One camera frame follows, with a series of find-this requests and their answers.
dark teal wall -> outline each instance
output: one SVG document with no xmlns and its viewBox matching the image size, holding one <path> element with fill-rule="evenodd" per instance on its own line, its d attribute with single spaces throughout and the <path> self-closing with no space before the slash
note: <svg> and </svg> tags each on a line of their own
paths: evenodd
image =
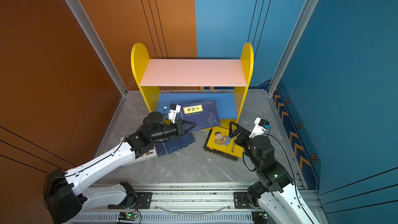
<svg viewBox="0 0 398 224">
<path fill-rule="evenodd" d="M 354 182 L 398 166 L 397 47 L 398 0 L 319 0 L 282 77 L 319 152 L 331 224 L 396 223 L 396 202 L 358 207 L 398 200 L 398 187 L 363 194 L 398 183 L 398 169 Z"/>
<path fill-rule="evenodd" d="M 256 0 L 195 0 L 198 58 L 240 58 L 252 19 L 249 42 L 256 51 L 267 16 L 250 84 L 259 86 L 273 76 L 304 2 L 264 0 L 260 17 L 263 0 L 255 11 Z"/>
</svg>

orange chevron arrow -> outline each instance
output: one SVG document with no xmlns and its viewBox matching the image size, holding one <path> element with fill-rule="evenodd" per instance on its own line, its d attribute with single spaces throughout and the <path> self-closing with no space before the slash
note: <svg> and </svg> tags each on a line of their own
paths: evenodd
<svg viewBox="0 0 398 224">
<path fill-rule="evenodd" d="M 295 154 L 296 154 L 296 155 L 297 155 L 297 148 L 299 148 L 299 149 L 301 149 L 302 151 L 304 151 L 303 148 L 302 148 L 300 145 L 298 145 L 297 143 L 295 143 Z"/>
<path fill-rule="evenodd" d="M 283 116 L 284 115 L 289 116 L 289 114 L 287 114 L 287 112 L 282 111 L 282 122 L 283 122 Z"/>
<path fill-rule="evenodd" d="M 292 143 L 292 136 L 299 138 L 296 133 L 290 132 L 290 143 Z"/>
<path fill-rule="evenodd" d="M 275 95 L 275 104 L 276 104 L 276 98 L 280 98 L 281 96 Z"/>
<path fill-rule="evenodd" d="M 284 104 L 278 103 L 278 112 L 281 112 L 281 111 L 279 111 L 279 110 L 280 110 L 281 107 L 284 107 L 284 106 L 285 106 Z"/>
<path fill-rule="evenodd" d="M 308 166 L 311 166 L 310 163 L 303 157 L 300 156 L 300 168 L 302 170 L 302 163 L 305 162 Z"/>
</svg>

cartoon character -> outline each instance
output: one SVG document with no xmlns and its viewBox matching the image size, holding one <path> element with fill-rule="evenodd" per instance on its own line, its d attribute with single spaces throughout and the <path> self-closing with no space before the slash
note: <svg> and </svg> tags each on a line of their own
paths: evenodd
<svg viewBox="0 0 398 224">
<path fill-rule="evenodd" d="M 215 135 L 216 135 L 216 139 L 214 139 L 215 144 L 228 146 L 232 141 L 230 137 L 222 136 L 221 132 L 216 132 Z"/>
<path fill-rule="evenodd" d="M 207 114 L 207 122 L 209 124 L 216 124 L 217 123 L 216 115 L 214 113 L 212 113 L 212 112 L 209 112 Z"/>
</svg>

blue book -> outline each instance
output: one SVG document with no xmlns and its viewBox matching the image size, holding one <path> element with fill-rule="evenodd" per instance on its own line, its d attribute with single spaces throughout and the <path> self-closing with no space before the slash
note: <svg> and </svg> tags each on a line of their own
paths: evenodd
<svg viewBox="0 0 398 224">
<path fill-rule="evenodd" d="M 196 123 L 192 132 L 221 126 L 215 100 L 183 105 L 181 106 L 181 116 L 185 121 Z"/>
<path fill-rule="evenodd" d="M 171 138 L 169 142 L 157 142 L 155 143 L 155 148 L 158 157 L 160 157 L 185 148 L 193 142 L 195 142 L 195 137 L 192 133 L 187 133 L 179 137 Z"/>
</svg>

black book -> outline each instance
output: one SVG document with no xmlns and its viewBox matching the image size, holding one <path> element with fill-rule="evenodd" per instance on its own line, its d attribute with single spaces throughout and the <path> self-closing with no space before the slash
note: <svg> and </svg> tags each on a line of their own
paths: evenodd
<svg viewBox="0 0 398 224">
<path fill-rule="evenodd" d="M 215 150 L 215 149 L 212 149 L 212 148 L 207 147 L 207 143 L 208 143 L 208 141 L 209 141 L 209 139 L 210 139 L 210 136 L 211 136 L 212 131 L 213 131 L 213 129 L 210 129 L 210 132 L 209 132 L 209 134 L 207 135 L 207 139 L 206 139 L 205 145 L 203 146 L 203 150 L 204 150 L 204 151 L 207 151 L 207 152 L 210 152 L 210 153 L 213 153 L 213 154 L 216 154 L 216 155 L 219 155 L 219 156 L 221 156 L 221 157 L 228 158 L 229 160 L 232 160 L 232 161 L 237 162 L 237 161 L 238 161 L 238 157 L 235 157 L 235 156 L 232 156 L 232 155 L 230 155 L 230 154 L 228 154 L 228 153 L 220 152 L 220 151 L 217 151 L 217 150 Z"/>
</svg>

